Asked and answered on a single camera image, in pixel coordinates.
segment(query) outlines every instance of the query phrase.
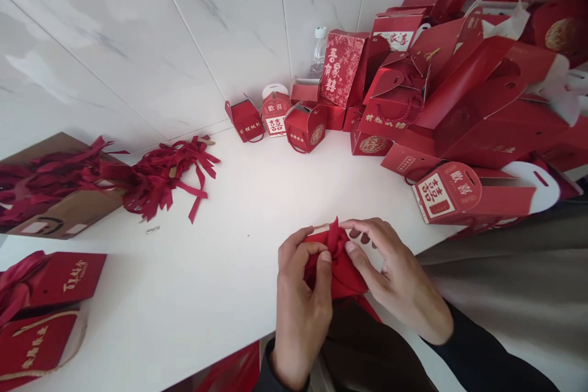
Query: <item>finger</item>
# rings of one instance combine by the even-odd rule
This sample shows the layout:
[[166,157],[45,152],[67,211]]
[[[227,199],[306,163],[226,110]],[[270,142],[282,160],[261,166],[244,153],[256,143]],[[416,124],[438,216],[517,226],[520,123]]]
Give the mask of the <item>finger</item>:
[[277,251],[277,265],[280,270],[288,265],[288,262],[296,252],[298,245],[300,245],[300,243],[313,231],[314,227],[301,228],[296,233],[292,233],[290,237],[284,241]]
[[332,304],[331,300],[331,253],[323,251],[317,261],[317,282],[314,285],[313,300],[321,306]]
[[388,227],[379,218],[368,220],[350,219],[341,223],[341,228],[354,230],[366,233],[378,251],[385,257],[392,257],[394,254],[394,246],[400,243],[400,238],[393,228]]
[[385,286],[388,279],[376,271],[372,263],[369,261],[368,255],[359,245],[349,241],[345,244],[345,251],[347,251],[353,265],[366,281],[367,287],[370,291],[377,291]]
[[308,263],[309,257],[325,250],[327,250],[326,245],[318,242],[301,243],[298,248],[296,248],[296,252],[294,253],[294,256],[292,256],[292,259],[290,259],[287,271],[292,271],[293,274],[300,275],[300,278],[302,279],[304,276],[304,268],[306,267],[306,263]]

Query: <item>gold circular emblem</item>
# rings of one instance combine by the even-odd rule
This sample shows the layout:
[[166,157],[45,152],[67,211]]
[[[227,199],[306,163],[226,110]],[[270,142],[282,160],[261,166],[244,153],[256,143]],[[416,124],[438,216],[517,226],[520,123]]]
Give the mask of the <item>gold circular emblem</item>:
[[321,124],[316,129],[314,129],[314,133],[311,136],[311,145],[318,144],[320,139],[323,137],[323,133],[325,133],[325,125]]
[[378,153],[386,148],[388,140],[380,137],[369,137],[360,144],[360,150],[364,153]]

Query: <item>red ribbon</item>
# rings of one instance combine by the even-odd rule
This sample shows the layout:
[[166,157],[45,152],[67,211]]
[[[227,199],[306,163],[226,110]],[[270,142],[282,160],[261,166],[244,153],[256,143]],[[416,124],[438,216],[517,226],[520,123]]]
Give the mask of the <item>red ribbon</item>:
[[0,165],[0,226],[15,227],[77,190],[100,190],[100,155],[111,145],[99,137],[86,151],[56,152],[33,159],[27,166]]
[[[188,218],[192,223],[196,217],[198,207],[202,199],[207,199],[208,194],[203,190],[205,183],[204,171],[216,178],[214,164],[219,159],[208,154],[207,144],[199,141],[198,137],[192,141],[178,141],[172,146],[160,144],[158,149],[145,154],[143,158],[132,167],[124,164],[102,162],[100,177],[114,179],[116,186],[127,189],[122,203],[131,213],[141,214],[142,218],[150,221],[157,214],[157,210],[167,208],[173,204],[172,190],[179,187],[191,195],[196,196],[196,201]],[[196,189],[184,184],[180,179],[183,173],[194,164],[200,188]]]
[[[368,292],[368,286],[363,280],[363,277],[361,277],[360,272],[353,265],[351,258],[347,255],[347,251],[345,251],[345,243],[348,240],[349,237],[345,230],[339,227],[339,218],[335,218],[335,221],[330,225],[327,232],[308,236],[304,240],[304,242],[322,243],[331,252],[333,261],[331,297],[333,299],[363,295]],[[318,259],[318,254],[310,256],[304,270],[304,280],[311,289],[314,288],[316,282]]]
[[0,328],[29,306],[32,287],[27,281],[48,261],[49,256],[36,251],[0,274]]

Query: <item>person's right hand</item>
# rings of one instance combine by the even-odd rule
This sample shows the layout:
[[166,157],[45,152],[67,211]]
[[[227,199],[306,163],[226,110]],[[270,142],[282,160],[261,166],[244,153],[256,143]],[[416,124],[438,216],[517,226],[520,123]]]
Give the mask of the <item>person's right hand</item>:
[[429,343],[446,343],[453,334],[449,307],[392,226],[374,218],[350,219],[341,228],[367,234],[384,259],[378,272],[359,245],[352,241],[345,245],[374,298]]

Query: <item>white label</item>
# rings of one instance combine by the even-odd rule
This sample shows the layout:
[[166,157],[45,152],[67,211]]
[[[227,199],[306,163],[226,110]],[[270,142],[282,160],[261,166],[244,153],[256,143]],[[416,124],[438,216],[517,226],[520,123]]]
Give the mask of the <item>white label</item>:
[[284,136],[286,134],[283,116],[277,116],[275,118],[266,118],[265,124],[266,126],[268,126],[268,133],[270,138]]
[[27,233],[27,234],[35,234],[35,233],[38,233],[39,231],[41,231],[47,225],[49,225],[47,222],[40,222],[40,221],[33,222],[28,227],[25,227],[22,230],[20,230],[20,232]]
[[455,211],[438,173],[420,183],[418,192],[431,219]]
[[77,225],[74,225],[68,231],[66,231],[66,234],[77,234],[77,233],[79,233],[80,231],[82,231],[86,227],[87,227],[86,224],[77,224]]
[[390,50],[406,52],[409,49],[410,41],[415,33],[406,32],[374,32],[375,36],[382,36],[390,45]]

